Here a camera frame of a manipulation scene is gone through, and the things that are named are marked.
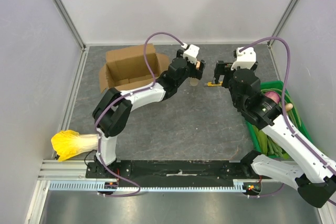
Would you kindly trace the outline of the yellow utility knife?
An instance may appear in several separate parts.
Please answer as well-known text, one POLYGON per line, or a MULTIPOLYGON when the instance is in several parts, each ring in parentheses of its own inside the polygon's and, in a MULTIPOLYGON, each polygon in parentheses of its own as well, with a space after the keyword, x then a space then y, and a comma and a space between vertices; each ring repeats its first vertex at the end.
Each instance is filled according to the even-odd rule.
POLYGON ((212 83, 212 82, 207 82, 204 84, 204 86, 207 87, 221 87, 222 86, 222 81, 220 81, 219 83, 212 83))

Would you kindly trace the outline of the brown cardboard express box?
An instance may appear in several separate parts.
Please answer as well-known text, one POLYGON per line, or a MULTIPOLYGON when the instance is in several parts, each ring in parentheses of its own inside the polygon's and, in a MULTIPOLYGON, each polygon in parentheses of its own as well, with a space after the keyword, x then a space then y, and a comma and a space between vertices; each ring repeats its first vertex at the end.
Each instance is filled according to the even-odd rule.
POLYGON ((130 46, 110 50, 99 71, 100 92, 110 88, 119 91, 140 88, 153 81, 168 69, 171 59, 157 53, 153 44, 130 46))

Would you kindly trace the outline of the gold capped amber bottle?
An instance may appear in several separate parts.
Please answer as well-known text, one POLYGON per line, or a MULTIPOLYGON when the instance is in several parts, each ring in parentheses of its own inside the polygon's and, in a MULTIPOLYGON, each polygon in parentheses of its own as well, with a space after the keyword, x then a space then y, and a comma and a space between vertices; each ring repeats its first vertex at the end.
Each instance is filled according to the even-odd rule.
POLYGON ((199 84, 199 80, 196 78, 190 78, 190 85, 196 87, 199 84))

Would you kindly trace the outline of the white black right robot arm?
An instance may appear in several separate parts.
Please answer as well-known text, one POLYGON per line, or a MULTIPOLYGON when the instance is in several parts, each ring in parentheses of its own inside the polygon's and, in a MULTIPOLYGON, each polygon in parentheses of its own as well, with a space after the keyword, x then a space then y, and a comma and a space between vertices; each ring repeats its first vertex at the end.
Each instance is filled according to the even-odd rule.
POLYGON ((248 68, 233 68, 233 63, 218 61, 214 82, 224 77, 234 107, 244 119, 270 136, 296 162, 289 165, 251 151, 241 160, 241 174, 248 179, 256 175, 275 179, 297 190, 310 205, 321 208, 335 193, 335 161, 318 150, 293 124, 282 107, 261 92, 261 82, 248 68))

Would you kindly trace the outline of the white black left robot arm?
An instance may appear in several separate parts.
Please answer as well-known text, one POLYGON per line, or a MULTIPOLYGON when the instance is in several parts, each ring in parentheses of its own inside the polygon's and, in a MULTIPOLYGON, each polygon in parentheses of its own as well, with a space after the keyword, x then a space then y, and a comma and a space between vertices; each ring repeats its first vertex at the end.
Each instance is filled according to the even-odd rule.
POLYGON ((103 178, 114 175, 117 138, 124 130, 132 111, 169 99, 188 78, 201 80, 204 68, 204 60, 191 63, 184 58, 175 58, 168 69, 148 85, 128 91, 110 88, 92 114, 98 131, 96 157, 100 163, 97 173, 103 178))

